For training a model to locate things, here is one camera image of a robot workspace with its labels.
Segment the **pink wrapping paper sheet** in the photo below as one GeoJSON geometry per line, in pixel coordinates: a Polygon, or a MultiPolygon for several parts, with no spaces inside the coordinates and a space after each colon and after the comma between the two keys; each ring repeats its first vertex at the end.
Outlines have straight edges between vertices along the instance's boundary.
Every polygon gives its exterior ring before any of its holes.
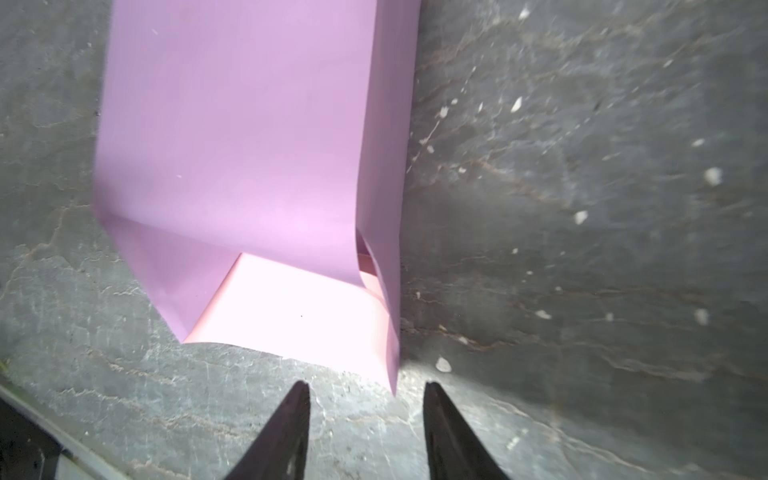
{"type": "Polygon", "coordinates": [[[117,1],[94,212],[170,330],[397,385],[416,1],[117,1]]]}

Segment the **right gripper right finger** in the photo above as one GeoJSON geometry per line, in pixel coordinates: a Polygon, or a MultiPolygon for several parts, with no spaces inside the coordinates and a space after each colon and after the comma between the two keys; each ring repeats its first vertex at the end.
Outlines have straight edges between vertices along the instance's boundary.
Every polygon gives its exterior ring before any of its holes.
{"type": "Polygon", "coordinates": [[[427,460],[432,480],[509,480],[437,382],[423,397],[427,460]]]}

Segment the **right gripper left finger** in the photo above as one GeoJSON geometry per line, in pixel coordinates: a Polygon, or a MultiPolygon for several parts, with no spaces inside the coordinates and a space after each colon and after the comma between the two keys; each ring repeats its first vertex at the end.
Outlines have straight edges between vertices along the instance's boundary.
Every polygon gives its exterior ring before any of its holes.
{"type": "Polygon", "coordinates": [[[303,479],[310,411],[310,387],[297,381],[225,479],[303,479]]]}

